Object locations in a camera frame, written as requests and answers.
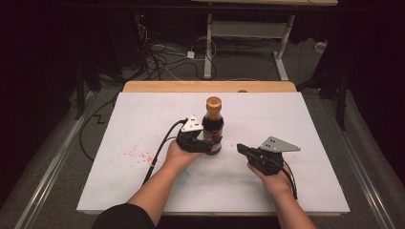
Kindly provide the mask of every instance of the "bottle label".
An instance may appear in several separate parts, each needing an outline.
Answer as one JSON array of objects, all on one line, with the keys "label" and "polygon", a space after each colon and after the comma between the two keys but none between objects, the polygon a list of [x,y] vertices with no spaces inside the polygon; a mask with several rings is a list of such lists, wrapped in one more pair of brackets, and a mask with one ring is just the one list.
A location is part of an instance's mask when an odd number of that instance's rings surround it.
[{"label": "bottle label", "polygon": [[[223,131],[217,131],[217,132],[208,132],[206,130],[203,131],[203,139],[208,140],[208,141],[213,141],[215,138],[218,138],[223,135]],[[221,150],[221,142],[218,144],[214,144],[212,146],[212,153],[218,153]]]}]

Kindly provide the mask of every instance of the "silver metal plate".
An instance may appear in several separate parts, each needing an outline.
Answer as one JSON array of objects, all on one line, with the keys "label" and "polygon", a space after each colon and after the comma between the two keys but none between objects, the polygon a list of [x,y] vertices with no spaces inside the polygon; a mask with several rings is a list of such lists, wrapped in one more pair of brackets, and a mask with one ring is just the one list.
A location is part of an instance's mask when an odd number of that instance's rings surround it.
[{"label": "silver metal plate", "polygon": [[282,153],[290,151],[300,151],[301,148],[290,144],[284,140],[281,140],[277,137],[270,136],[263,144],[259,147],[261,150],[270,151],[273,153]]}]

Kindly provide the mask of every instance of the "dark background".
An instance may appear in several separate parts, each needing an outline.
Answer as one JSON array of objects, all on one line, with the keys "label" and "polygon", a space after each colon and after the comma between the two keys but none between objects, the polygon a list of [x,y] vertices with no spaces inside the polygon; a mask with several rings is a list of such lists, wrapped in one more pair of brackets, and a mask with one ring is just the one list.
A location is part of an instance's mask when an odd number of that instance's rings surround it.
[{"label": "dark background", "polygon": [[[371,2],[339,1],[339,5],[367,6]],[[333,35],[314,77],[347,60],[342,66],[349,69],[349,89],[359,111],[404,182],[404,8],[399,0],[376,3],[372,18],[340,18],[339,24],[330,17],[321,20],[319,15],[297,16],[290,39],[300,42],[312,37],[324,41]],[[32,156],[69,110],[68,97],[75,88],[78,66],[89,75],[88,83],[95,84],[92,78],[97,70],[88,67],[89,62],[120,73],[121,66],[139,61],[139,53],[127,13],[92,12],[83,16],[61,9],[50,0],[2,1],[0,5],[1,101],[5,105],[0,153],[3,203]],[[166,37],[180,42],[193,42],[196,34],[205,31],[204,15],[146,15],[151,28],[166,29]],[[179,23],[189,30],[179,27]],[[337,88],[336,78],[339,75],[316,87]]]}]

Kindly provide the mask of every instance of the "soy sauce bottle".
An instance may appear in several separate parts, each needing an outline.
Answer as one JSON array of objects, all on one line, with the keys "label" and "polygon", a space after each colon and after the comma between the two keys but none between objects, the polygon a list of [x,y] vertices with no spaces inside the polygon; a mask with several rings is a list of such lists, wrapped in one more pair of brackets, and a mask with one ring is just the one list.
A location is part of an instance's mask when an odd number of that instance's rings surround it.
[{"label": "soy sauce bottle", "polygon": [[[224,119],[221,116],[223,102],[216,96],[209,97],[206,100],[206,115],[202,119],[203,139],[215,141],[215,138],[223,135]],[[208,155],[214,156],[221,150],[221,141],[214,144]]]}]

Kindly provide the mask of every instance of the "person's left hand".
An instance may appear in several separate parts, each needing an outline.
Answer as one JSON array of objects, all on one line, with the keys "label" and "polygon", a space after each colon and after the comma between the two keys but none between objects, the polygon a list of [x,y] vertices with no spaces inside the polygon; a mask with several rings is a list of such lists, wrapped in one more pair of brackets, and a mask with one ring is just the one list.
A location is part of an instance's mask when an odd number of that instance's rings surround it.
[{"label": "person's left hand", "polygon": [[179,174],[201,155],[203,153],[188,153],[182,150],[176,140],[173,140],[170,142],[163,166],[169,166]]}]

